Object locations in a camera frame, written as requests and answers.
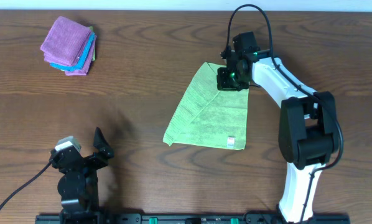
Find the green microfiber cloth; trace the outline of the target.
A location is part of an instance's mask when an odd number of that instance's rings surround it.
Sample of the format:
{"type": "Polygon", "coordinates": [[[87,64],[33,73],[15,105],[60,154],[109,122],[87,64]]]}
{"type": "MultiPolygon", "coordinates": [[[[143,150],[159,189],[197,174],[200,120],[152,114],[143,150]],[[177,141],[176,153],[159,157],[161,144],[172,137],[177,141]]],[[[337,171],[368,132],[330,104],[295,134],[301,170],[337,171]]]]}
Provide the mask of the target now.
{"type": "Polygon", "coordinates": [[[245,148],[249,90],[219,91],[219,68],[205,62],[197,70],[164,133],[164,143],[245,148]]]}

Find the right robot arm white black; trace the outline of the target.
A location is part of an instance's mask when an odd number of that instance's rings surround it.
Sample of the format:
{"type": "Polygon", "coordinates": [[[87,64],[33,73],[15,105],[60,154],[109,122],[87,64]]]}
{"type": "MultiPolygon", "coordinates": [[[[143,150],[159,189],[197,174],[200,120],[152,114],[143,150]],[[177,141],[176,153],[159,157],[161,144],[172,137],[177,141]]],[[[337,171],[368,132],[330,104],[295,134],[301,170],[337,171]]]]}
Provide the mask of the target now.
{"type": "Polygon", "coordinates": [[[228,39],[220,55],[226,66],[218,69],[218,90],[260,86],[280,108],[278,144],[287,162],[284,193],[276,214],[254,219],[258,223],[268,218],[271,223],[349,223],[347,215],[315,214],[312,209],[320,174],[335,165],[331,155],[342,151],[333,95],[304,85],[272,49],[260,49],[253,32],[228,39]]]}

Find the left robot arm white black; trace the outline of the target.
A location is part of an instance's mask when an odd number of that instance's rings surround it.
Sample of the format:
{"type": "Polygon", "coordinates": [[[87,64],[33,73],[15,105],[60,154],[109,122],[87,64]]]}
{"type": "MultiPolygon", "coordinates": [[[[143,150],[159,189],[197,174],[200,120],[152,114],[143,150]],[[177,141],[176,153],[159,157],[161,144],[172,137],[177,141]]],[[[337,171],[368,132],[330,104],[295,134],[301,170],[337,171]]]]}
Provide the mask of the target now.
{"type": "Polygon", "coordinates": [[[49,162],[63,174],[57,190],[63,207],[60,223],[109,223],[110,215],[99,206],[97,170],[108,166],[114,157],[100,128],[95,129],[93,146],[96,152],[83,157],[81,145],[74,136],[58,141],[50,152],[49,162]]]}

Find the purple folded cloth bottom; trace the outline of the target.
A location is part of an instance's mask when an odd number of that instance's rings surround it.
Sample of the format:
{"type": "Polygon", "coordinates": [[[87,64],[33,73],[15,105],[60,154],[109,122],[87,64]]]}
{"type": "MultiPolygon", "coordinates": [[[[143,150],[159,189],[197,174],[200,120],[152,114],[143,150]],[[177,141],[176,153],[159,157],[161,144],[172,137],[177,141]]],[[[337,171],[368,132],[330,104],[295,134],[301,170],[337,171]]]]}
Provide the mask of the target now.
{"type": "Polygon", "coordinates": [[[65,71],[66,76],[74,76],[74,75],[85,76],[85,75],[87,75],[87,73],[90,69],[90,66],[92,64],[91,58],[92,58],[92,53],[93,53],[93,47],[92,47],[93,42],[91,43],[90,50],[88,52],[88,55],[86,57],[85,63],[83,64],[82,68],[78,69],[78,70],[74,70],[72,72],[65,71]]]}

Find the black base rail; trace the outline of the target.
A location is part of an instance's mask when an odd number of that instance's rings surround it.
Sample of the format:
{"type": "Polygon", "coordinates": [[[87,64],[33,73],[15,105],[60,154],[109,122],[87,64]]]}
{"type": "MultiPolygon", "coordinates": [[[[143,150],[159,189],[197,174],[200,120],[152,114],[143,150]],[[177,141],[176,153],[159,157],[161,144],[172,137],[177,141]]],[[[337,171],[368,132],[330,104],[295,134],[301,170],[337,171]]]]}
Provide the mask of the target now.
{"type": "Polygon", "coordinates": [[[35,224],[273,224],[285,223],[279,214],[249,213],[247,215],[141,215],[138,213],[97,215],[78,220],[62,219],[58,215],[37,215],[35,224]]]}

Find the purple folded cloth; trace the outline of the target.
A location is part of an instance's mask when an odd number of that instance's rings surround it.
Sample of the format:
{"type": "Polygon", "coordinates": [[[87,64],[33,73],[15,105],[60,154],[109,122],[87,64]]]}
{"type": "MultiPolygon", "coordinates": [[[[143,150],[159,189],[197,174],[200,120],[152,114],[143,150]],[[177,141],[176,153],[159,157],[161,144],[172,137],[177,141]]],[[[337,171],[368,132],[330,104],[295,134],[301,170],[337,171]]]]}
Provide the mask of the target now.
{"type": "Polygon", "coordinates": [[[82,68],[78,69],[78,70],[74,70],[72,72],[65,71],[66,76],[74,76],[74,75],[85,76],[85,75],[87,75],[87,73],[90,69],[90,66],[92,64],[91,58],[92,58],[92,53],[93,53],[93,47],[92,47],[93,42],[91,43],[90,50],[88,52],[88,55],[86,57],[85,63],[83,64],[82,68]]]}
{"type": "Polygon", "coordinates": [[[76,65],[91,33],[86,26],[58,17],[40,47],[44,60],[67,67],[76,65]]]}

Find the purple folded cloth top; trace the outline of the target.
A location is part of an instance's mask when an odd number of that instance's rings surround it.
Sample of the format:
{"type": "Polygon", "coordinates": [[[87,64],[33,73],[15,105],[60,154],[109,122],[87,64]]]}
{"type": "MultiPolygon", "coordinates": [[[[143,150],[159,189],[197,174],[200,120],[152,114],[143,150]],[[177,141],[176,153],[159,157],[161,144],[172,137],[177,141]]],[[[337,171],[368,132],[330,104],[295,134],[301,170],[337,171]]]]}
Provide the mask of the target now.
{"type": "Polygon", "coordinates": [[[44,60],[67,67],[76,65],[91,33],[86,26],[58,17],[40,47],[44,60]]]}

